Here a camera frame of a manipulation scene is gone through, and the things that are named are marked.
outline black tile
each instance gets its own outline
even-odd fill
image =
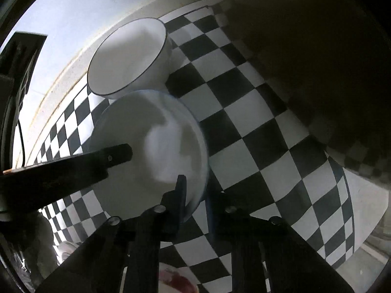
[[[320,226],[341,207],[337,186],[316,201],[313,207]]]
[[[288,147],[275,119],[271,119],[243,138],[259,170],[277,161]]]
[[[72,199],[71,199],[71,196],[65,196],[64,198],[63,198],[63,201],[64,201],[64,204],[65,204],[65,207],[68,207],[70,204],[72,204]]]
[[[72,100],[64,111],[65,121],[69,118],[73,111],[75,111],[75,100]]]
[[[57,139],[58,139],[58,147],[61,147],[61,145],[65,142],[66,140],[66,130],[65,130],[65,125],[62,126],[60,131],[57,133]]]
[[[215,4],[215,5],[212,5],[210,7],[212,8],[212,11],[213,11],[214,14],[220,14],[220,13],[223,12],[222,7],[221,7],[220,4]]]
[[[186,266],[178,251],[174,246],[168,246],[159,250],[159,262],[173,266],[174,268],[182,268]]]
[[[61,242],[62,242],[62,240],[61,240],[60,235],[58,234],[58,232],[55,232],[55,233],[54,233],[54,236],[56,237],[58,243],[61,243]]]
[[[316,232],[307,240],[307,243],[315,250],[318,251],[323,246],[323,238],[320,229],[316,229]]]
[[[201,262],[191,266],[190,269],[201,283],[207,283],[230,275],[219,258]]]
[[[54,227],[56,228],[56,230],[57,231],[61,230],[60,225],[58,224],[57,217],[53,217],[52,219],[53,219]]]
[[[79,130],[76,129],[68,138],[69,153],[72,155],[80,146]]]
[[[304,125],[310,125],[314,114],[312,109],[303,103],[302,99],[300,99],[298,96],[292,96],[288,100],[288,107]]]
[[[239,66],[246,62],[246,59],[232,43],[224,45],[220,49],[224,52],[225,55],[228,56],[228,58],[234,63],[235,66]]]
[[[91,219],[94,222],[95,228],[98,229],[104,222],[106,222],[107,217],[104,212],[101,212],[100,214],[91,217]]]
[[[334,252],[345,241],[345,227],[342,226],[328,242],[325,243],[326,257]]]
[[[84,221],[90,217],[87,207],[82,198],[75,201],[74,206],[81,221]]]
[[[193,60],[216,50],[218,47],[210,38],[203,34],[182,44],[179,48],[192,62]]]
[[[271,87],[268,84],[264,83],[258,86],[257,91],[267,103],[267,106],[273,113],[273,116],[276,117],[287,109],[285,103],[273,91],[273,89],[271,89]]]
[[[346,249],[347,251],[350,249],[350,248],[353,248],[353,252],[354,252],[354,233],[352,233],[349,237],[347,237],[346,239]]]
[[[46,159],[48,161],[51,161],[53,159],[52,148],[51,147],[49,147],[48,150],[46,151]]]
[[[175,239],[173,240],[173,244],[193,240],[202,235],[204,234],[201,231],[201,229],[198,227],[198,224],[196,223],[193,217],[190,217],[185,223],[181,225],[179,232],[177,233]]]
[[[79,125],[90,113],[89,101],[88,98],[86,98],[75,110],[77,125]]]
[[[289,151],[302,178],[327,161],[321,145],[311,136],[306,137]]]
[[[72,237],[71,237],[71,235],[70,235],[68,229],[66,229],[66,228],[63,229],[63,234],[64,234],[65,239],[66,239],[67,241],[73,242],[73,239],[72,239]]]
[[[66,225],[67,227],[72,226],[72,221],[71,221],[71,219],[69,218],[68,211],[67,211],[66,209],[63,210],[63,211],[61,212],[61,215],[62,215],[62,217],[63,217],[63,219],[64,219],[65,225]]]
[[[333,170],[334,177],[336,178],[336,182],[338,183],[339,180],[343,177],[343,167],[339,165],[332,157],[328,158],[328,162],[330,163],[330,166]]]
[[[349,156],[345,157],[345,167],[348,169],[352,169],[354,171],[358,171],[360,168],[361,163],[359,161],[356,161],[352,159]]]
[[[189,63],[169,75],[166,87],[171,95],[180,98],[204,83],[197,69]]]
[[[52,128],[50,129],[50,141],[52,142],[53,139],[55,138],[55,135],[57,134],[57,127],[56,125],[52,126]]]
[[[43,143],[43,144],[41,145],[41,157],[43,157],[43,155],[45,154],[45,152],[46,152],[45,143]]]
[[[288,224],[296,223],[311,207],[311,200],[303,181],[298,182],[285,197],[276,202],[276,205]]]
[[[353,216],[353,207],[351,206],[351,200],[347,199],[343,204],[342,204],[342,214],[343,214],[343,221],[346,223],[350,217]]]
[[[224,191],[232,205],[248,213],[274,203],[262,174],[257,172]]]
[[[232,246],[228,241],[216,240],[211,234],[206,234],[205,237],[218,257],[222,257],[232,251]]]
[[[100,102],[95,109],[91,112],[92,116],[92,123],[95,125],[98,122],[98,119],[100,115],[103,113],[103,111],[110,106],[109,100],[105,99],[102,102]]]
[[[203,33],[208,33],[209,31],[212,31],[219,27],[213,15],[203,17],[202,19],[193,22],[193,24],[198,27]]]
[[[338,269],[344,262],[346,261],[346,255],[344,254],[342,257],[338,259],[336,263],[333,264],[333,269]]]
[[[169,33],[172,33],[176,31],[177,29],[180,29],[181,27],[190,24],[191,22],[184,16],[177,17],[176,19],[173,19],[171,21],[168,21],[165,26]]]
[[[54,203],[52,203],[52,206],[54,209],[54,213],[57,215],[60,212],[57,202],[55,201]]]
[[[240,140],[240,134],[224,110],[220,110],[200,122],[205,135],[209,155]]]
[[[88,238],[88,236],[87,236],[87,233],[86,233],[83,225],[81,223],[77,223],[76,225],[74,225],[74,227],[75,227],[76,233],[79,236],[81,242],[84,242]]]
[[[254,89],[237,68],[213,78],[208,86],[224,108]]]

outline checkered floor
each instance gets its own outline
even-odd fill
[[[193,112],[210,154],[209,185],[252,216],[281,216],[337,268],[354,251],[354,219],[343,168],[324,152],[257,70],[241,40],[230,40],[229,0],[166,23],[173,40],[168,91]],[[36,163],[86,152],[107,99],[84,87],[53,126]],[[43,208],[55,244],[82,242],[109,215],[91,188]],[[163,243],[161,262],[181,268],[202,293],[228,293],[229,245],[208,233],[205,202],[173,243]]]

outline white bowl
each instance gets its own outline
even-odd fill
[[[171,41],[154,18],[121,26],[99,46],[87,73],[93,93],[117,99],[130,91],[161,89],[169,76]]]
[[[95,125],[89,151],[127,143],[131,161],[109,168],[93,186],[102,208],[122,219],[160,204],[187,178],[185,220],[199,205],[208,179],[208,151],[191,112],[176,98],[154,90],[129,93],[108,107]]]

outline screw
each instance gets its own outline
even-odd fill
[[[232,214],[236,211],[236,207],[235,206],[228,206],[226,209],[225,209],[225,212],[228,213],[228,214]]]
[[[164,207],[163,205],[157,205],[155,206],[153,211],[156,212],[157,214],[161,214],[166,211],[166,207]]]
[[[110,217],[108,222],[111,226],[118,225],[120,223],[121,219],[119,217]]]

